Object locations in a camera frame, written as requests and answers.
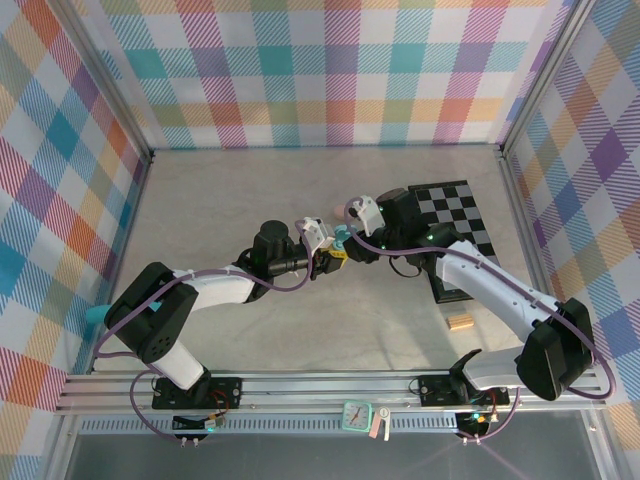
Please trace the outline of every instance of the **metal bracket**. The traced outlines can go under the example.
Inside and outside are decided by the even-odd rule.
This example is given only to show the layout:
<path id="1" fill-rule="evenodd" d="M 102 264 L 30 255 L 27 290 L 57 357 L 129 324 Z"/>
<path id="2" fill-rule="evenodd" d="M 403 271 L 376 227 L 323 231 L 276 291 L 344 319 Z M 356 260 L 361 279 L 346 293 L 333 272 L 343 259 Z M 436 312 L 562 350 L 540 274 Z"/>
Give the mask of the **metal bracket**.
<path id="1" fill-rule="evenodd" d="M 493 404 L 491 394 L 484 393 L 475 401 L 465 401 L 451 384 L 451 375 L 422 375 L 418 377 L 420 405 L 423 407 L 485 407 Z M 509 405 L 507 389 L 490 389 L 496 397 L 496 405 Z"/>
<path id="2" fill-rule="evenodd" d="M 242 379 L 239 377 L 213 377 L 209 379 L 207 395 L 203 402 L 195 404 L 192 396 L 187 395 L 168 378 L 160 378 L 155 384 L 151 408 L 154 410 L 235 410 L 240 407 L 242 398 Z"/>

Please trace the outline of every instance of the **metal frame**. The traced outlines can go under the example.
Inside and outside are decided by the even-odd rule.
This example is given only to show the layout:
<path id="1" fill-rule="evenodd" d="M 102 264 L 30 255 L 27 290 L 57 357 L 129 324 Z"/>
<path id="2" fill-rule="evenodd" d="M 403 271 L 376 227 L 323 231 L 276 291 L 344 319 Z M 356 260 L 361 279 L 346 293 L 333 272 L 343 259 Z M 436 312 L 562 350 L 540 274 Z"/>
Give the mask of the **metal frame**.
<path id="1" fill-rule="evenodd" d="M 161 430 L 171 430 L 172 414 L 153 415 L 149 421 Z M 400 412 L 391 418 L 394 433 L 456 433 L 456 415 L 452 412 Z M 78 430 L 80 435 L 140 435 L 149 429 L 135 415 L 84 415 Z M 180 430 L 176 434 L 202 434 L 202 430 Z M 229 413 L 223 425 L 216 427 L 215 437 L 268 433 L 270 435 L 353 435 L 342 428 L 342 414 L 255 414 Z"/>
<path id="2" fill-rule="evenodd" d="M 138 372 L 96 372 L 73 375 L 67 380 L 58 403 L 58 414 L 129 414 L 133 413 L 129 387 Z M 237 412 L 259 414 L 339 413 L 346 400 L 360 400 L 385 405 L 394 412 L 469 412 L 482 410 L 470 406 L 421 407 L 409 383 L 420 375 L 446 375 L 446 370 L 405 371 L 326 371 L 326 372 L 214 372 L 214 376 L 243 379 L 242 401 Z M 143 412 L 152 411 L 153 389 L 150 378 L 136 386 L 136 404 Z M 595 372 L 588 370 L 574 386 L 592 393 L 602 392 Z M 565 392 L 555 402 L 537 397 L 527 389 L 521 391 L 519 410 L 582 410 L 603 408 L 603 401 L 592 402 Z M 506 411 L 511 407 L 502 406 Z M 210 413 L 203 410 L 173 411 L 179 415 Z"/>
<path id="3" fill-rule="evenodd" d="M 576 0 L 572 11 L 569 12 L 567 20 L 558 34 L 549 57 L 540 69 L 540 73 L 535 79 L 533 87 L 527 95 L 527 99 L 505 137 L 502 150 L 507 159 L 509 159 L 514 145 L 518 143 L 518 140 L 520 140 L 531 123 L 533 115 L 540 106 L 544 94 L 555 79 L 558 70 L 560 70 L 564 59 L 569 53 L 569 49 L 578 36 L 582 25 L 584 25 L 587 18 L 589 18 L 589 14 L 591 10 L 593 10 L 596 2 L 597 0 Z"/>
<path id="4" fill-rule="evenodd" d="M 76 47 L 76 50 L 78 50 L 82 62 L 85 64 L 88 72 L 91 74 L 98 89 L 104 95 L 125 132 L 127 132 L 129 138 L 145 157 L 146 162 L 148 164 L 151 163 L 153 149 L 147 143 L 135 116 L 122 96 L 115 80 L 109 73 L 109 69 L 87 33 L 75 8 L 65 0 L 48 0 L 48 3 L 58 18 L 60 25 L 64 28 L 65 33 L 71 39 L 71 43 Z"/>
<path id="5" fill-rule="evenodd" d="M 67 0 L 48 1 L 60 23 L 69 34 L 72 43 L 78 49 L 83 62 L 87 65 L 99 89 L 114 110 L 116 117 L 146 157 L 148 165 L 151 164 L 153 152 L 101 56 L 97 53 L 95 45 L 89 38 L 77 12 Z M 507 134 L 503 148 L 505 156 L 497 152 L 499 169 L 512 207 L 527 266 L 535 288 L 543 292 L 550 291 L 550 284 L 535 242 L 524 200 L 517 188 L 515 175 L 508 159 L 514 145 L 516 145 L 531 122 L 544 93 L 561 67 L 570 46 L 595 2 L 596 0 L 578 0 L 577 5 L 569 14 L 569 18 L 565 22 L 558 40 L 536 79 L 525 104 Z M 144 179 L 141 182 L 136 206 L 143 195 L 147 177 L 148 168 L 144 172 Z M 127 236 L 135 223 L 136 210 L 134 209 L 134 216 L 128 227 Z M 124 419 L 127 422 L 133 421 L 131 425 L 135 428 L 132 427 L 133 431 L 131 433 L 151 434 L 146 429 L 138 428 L 140 424 L 135 422 L 139 421 L 134 416 L 133 409 L 129 403 L 129 386 L 137 373 L 96 372 L 91 376 L 78 375 L 68 378 L 60 399 L 58 412 L 47 436 L 45 454 L 38 474 L 39 478 L 56 480 L 64 478 L 78 435 L 122 433 L 117 428 L 114 428 L 114 426 L 119 425 L 117 423 L 118 419 Z M 255 421 L 263 421 L 262 425 L 270 425 L 264 423 L 268 421 L 265 419 L 284 414 L 307 419 L 316 417 L 335 419 L 342 410 L 345 400 L 362 399 L 374 404 L 384 404 L 390 408 L 392 419 L 395 416 L 400 420 L 407 419 L 409 423 L 411 423 L 412 419 L 417 419 L 420 423 L 420 419 L 445 418 L 456 412 L 471 411 L 471 407 L 421 407 L 419 398 L 409 392 L 409 383 L 417 376 L 443 373 L 446 372 L 434 370 L 304 373 L 215 372 L 216 375 L 240 376 L 244 379 L 241 408 L 228 414 L 230 422 L 238 420 L 233 424 L 233 433 L 250 432 L 251 425 L 256 425 Z M 586 372 L 576 382 L 575 386 L 591 392 L 601 391 L 596 375 L 592 370 Z M 161 422 L 166 425 L 168 419 L 174 413 L 182 415 L 203 413 L 198 410 L 162 413 L 155 411 L 151 413 L 152 395 L 150 381 L 148 379 L 140 381 L 134 398 L 142 412 L 150 414 L 149 417 L 153 422 Z M 546 402 L 527 390 L 522 392 L 521 401 L 522 403 L 518 407 L 519 411 L 581 410 L 598 468 L 604 478 L 631 478 L 628 465 L 620 457 L 620 450 L 616 448 L 615 439 L 609 435 L 607 425 L 610 420 L 606 412 L 603 411 L 605 402 L 592 402 L 568 392 L 555 402 Z M 509 408 L 500 407 L 499 409 L 505 411 Z M 92 419 L 103 419 L 106 423 L 92 424 L 90 423 Z M 245 419 L 248 420 L 248 428 L 245 427 Z M 394 430 L 398 428 L 411 427 L 401 426 L 400 422 L 398 422 L 394 425 Z M 417 431 L 429 430 L 418 428 Z M 451 432 L 451 425 L 447 424 L 442 431 Z"/>

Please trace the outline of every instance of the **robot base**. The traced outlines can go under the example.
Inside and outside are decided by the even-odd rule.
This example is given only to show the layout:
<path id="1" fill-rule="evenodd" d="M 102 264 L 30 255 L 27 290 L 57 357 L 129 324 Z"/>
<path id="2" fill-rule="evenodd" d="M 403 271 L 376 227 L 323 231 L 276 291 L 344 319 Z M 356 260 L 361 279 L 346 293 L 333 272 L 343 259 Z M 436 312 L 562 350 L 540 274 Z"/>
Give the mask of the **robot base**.
<path id="1" fill-rule="evenodd" d="M 240 406 L 242 379 L 239 377 L 212 377 L 198 392 L 185 392 L 168 378 L 159 378 L 154 387 L 151 408 L 154 410 L 235 410 Z"/>
<path id="2" fill-rule="evenodd" d="M 455 383 L 451 380 L 451 375 L 418 377 L 420 405 L 423 407 L 491 406 L 493 399 L 489 392 L 495 396 L 497 406 L 509 405 L 509 392 L 506 389 L 492 388 L 482 392 L 469 392 L 462 385 L 459 386 L 460 388 L 454 386 Z"/>

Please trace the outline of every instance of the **yellow object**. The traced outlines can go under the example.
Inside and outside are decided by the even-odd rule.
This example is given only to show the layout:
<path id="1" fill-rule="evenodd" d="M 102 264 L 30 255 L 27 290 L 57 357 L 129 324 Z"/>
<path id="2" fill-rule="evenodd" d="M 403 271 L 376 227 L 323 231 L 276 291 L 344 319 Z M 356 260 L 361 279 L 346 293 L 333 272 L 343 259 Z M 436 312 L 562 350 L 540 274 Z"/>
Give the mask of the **yellow object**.
<path id="1" fill-rule="evenodd" d="M 473 327 L 473 317 L 468 313 L 463 315 L 454 315 L 447 318 L 447 325 L 449 326 L 449 330 L 452 332 L 467 327 Z"/>
<path id="2" fill-rule="evenodd" d="M 340 250 L 334 250 L 333 248 L 329 249 L 329 253 L 331 254 L 332 257 L 342 258 L 343 260 L 346 260 L 347 258 L 349 258 L 347 256 L 347 252 L 343 252 L 343 251 L 340 251 Z"/>

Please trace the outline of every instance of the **teal object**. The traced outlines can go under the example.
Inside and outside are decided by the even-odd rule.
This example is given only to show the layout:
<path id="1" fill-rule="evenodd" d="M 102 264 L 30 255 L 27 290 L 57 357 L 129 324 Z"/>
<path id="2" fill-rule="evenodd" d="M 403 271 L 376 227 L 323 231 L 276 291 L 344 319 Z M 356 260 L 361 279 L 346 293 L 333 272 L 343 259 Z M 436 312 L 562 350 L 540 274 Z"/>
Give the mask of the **teal object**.
<path id="1" fill-rule="evenodd" d="M 153 302 L 150 306 L 151 306 L 151 309 L 155 312 L 160 308 L 160 305 L 162 305 L 161 302 Z M 97 323 L 103 323 L 104 317 L 107 316 L 107 313 L 109 312 L 110 308 L 111 308 L 111 305 L 97 305 L 95 307 L 91 307 L 89 310 L 87 310 L 87 313 L 85 314 L 85 319 L 87 323 L 92 325 L 95 325 Z"/>
<path id="2" fill-rule="evenodd" d="M 347 226 L 337 225 L 333 229 L 333 233 L 336 236 L 336 239 L 333 241 L 333 248 L 335 250 L 344 252 L 344 242 L 351 238 L 351 233 L 349 233 L 349 230 L 347 230 Z"/>
<path id="3" fill-rule="evenodd" d="M 352 432 L 368 432 L 373 421 L 373 405 L 369 402 L 347 400 L 342 410 L 341 427 Z"/>

